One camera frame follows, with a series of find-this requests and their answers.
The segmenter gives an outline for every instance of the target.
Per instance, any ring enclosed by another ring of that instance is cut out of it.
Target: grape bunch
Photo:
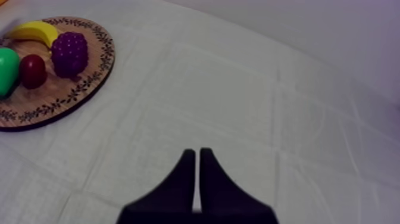
[[[81,33],[66,32],[53,42],[51,60],[59,77],[72,78],[88,66],[88,42]]]

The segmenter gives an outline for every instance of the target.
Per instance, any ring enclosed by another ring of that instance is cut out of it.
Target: wooden plate
[[[89,65],[77,80],[55,75],[49,49],[40,42],[0,39],[0,46],[15,50],[21,58],[40,55],[46,62],[48,79],[37,89],[18,85],[12,95],[0,100],[0,130],[27,130],[54,122],[85,103],[104,84],[114,60],[114,42],[100,25],[77,17],[53,17],[43,21],[54,25],[59,33],[82,33],[89,47]]]

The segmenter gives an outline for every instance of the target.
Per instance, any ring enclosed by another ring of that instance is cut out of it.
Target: green pear
[[[20,57],[9,48],[0,48],[0,97],[12,88],[18,78]]]

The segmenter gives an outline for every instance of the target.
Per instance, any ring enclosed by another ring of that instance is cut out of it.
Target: banana
[[[57,29],[42,21],[31,21],[15,27],[8,35],[11,39],[34,40],[43,42],[51,48],[53,41],[58,37]]]

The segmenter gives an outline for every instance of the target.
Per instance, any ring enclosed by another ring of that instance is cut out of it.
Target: white fabric
[[[349,76],[156,0],[10,0],[0,30],[58,15],[109,30],[114,70],[73,114],[0,133],[0,223],[113,223],[201,147],[281,223],[400,223],[400,114]]]

